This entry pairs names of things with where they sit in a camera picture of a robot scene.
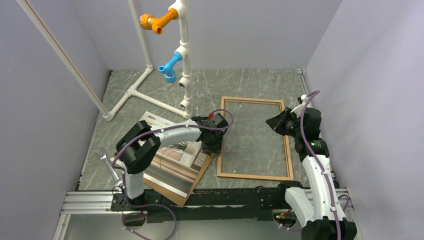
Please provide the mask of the clear acrylic sheet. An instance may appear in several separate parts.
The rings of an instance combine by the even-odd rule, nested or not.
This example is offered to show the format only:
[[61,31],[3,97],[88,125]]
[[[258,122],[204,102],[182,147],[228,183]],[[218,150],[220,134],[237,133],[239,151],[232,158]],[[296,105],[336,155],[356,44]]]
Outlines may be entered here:
[[234,122],[223,144],[224,173],[286,177],[283,136],[275,133],[266,120],[280,114],[270,104],[227,102],[225,109]]

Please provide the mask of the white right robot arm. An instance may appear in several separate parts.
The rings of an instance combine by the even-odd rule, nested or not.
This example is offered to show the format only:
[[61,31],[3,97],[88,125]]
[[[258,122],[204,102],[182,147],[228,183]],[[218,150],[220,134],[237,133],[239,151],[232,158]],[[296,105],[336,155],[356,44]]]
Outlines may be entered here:
[[303,240],[353,240],[358,233],[340,205],[331,175],[330,153],[320,138],[321,112],[307,107],[296,115],[287,107],[266,124],[277,134],[295,140],[295,150],[308,177],[312,200],[298,181],[281,182],[275,194],[276,203],[290,208],[301,225]]

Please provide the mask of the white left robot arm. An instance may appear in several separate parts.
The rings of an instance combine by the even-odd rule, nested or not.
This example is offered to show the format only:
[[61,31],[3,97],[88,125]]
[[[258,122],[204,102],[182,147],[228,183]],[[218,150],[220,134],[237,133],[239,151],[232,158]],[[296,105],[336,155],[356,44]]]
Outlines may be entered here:
[[182,143],[201,143],[200,151],[207,155],[222,151],[223,137],[233,124],[218,111],[209,116],[194,116],[180,123],[150,125],[138,121],[116,144],[117,155],[123,173],[126,195],[124,204],[131,210],[139,209],[144,203],[144,172],[153,162],[159,149]]

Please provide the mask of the wooden picture frame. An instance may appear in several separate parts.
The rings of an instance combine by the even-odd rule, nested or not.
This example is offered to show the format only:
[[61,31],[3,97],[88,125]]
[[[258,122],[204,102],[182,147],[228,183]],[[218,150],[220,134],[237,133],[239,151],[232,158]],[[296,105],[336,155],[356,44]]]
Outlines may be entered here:
[[[279,107],[280,112],[282,112],[285,109],[284,101],[275,100],[275,99],[222,96],[221,97],[222,109],[226,109],[227,102],[258,104],[258,105],[275,105]],[[254,174],[222,172],[223,156],[224,156],[223,153],[217,159],[216,176],[219,178],[232,178],[232,179],[245,179],[245,180],[258,180],[258,181],[292,181],[294,180],[294,171],[293,171],[293,163],[292,163],[292,157],[291,157],[291,151],[290,151],[290,141],[288,136],[283,137],[283,143],[284,143],[284,156],[285,156],[287,176],[269,176],[269,175],[254,175]]]

